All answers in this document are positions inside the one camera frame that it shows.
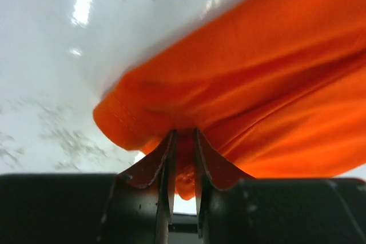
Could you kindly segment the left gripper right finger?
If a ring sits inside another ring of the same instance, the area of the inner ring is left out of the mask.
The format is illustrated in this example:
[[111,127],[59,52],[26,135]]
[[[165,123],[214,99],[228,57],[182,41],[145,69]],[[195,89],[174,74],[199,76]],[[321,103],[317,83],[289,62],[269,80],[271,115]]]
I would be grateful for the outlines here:
[[194,183],[198,236],[203,240],[243,240],[249,232],[241,184],[254,177],[223,157],[203,132],[194,130]]

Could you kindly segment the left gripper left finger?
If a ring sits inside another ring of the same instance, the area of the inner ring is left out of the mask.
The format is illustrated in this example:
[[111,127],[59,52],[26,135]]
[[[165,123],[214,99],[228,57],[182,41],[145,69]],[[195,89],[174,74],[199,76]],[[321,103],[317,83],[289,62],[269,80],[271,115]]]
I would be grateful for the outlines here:
[[119,243],[167,243],[172,223],[177,162],[177,132],[118,175]]

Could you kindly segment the orange t shirt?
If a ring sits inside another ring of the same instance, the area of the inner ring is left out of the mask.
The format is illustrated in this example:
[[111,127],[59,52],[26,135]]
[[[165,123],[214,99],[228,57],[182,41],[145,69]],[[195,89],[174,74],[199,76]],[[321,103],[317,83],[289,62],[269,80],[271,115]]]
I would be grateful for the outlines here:
[[243,1],[126,73],[93,117],[144,153],[177,130],[186,200],[194,128],[256,178],[352,170],[365,163],[365,0]]

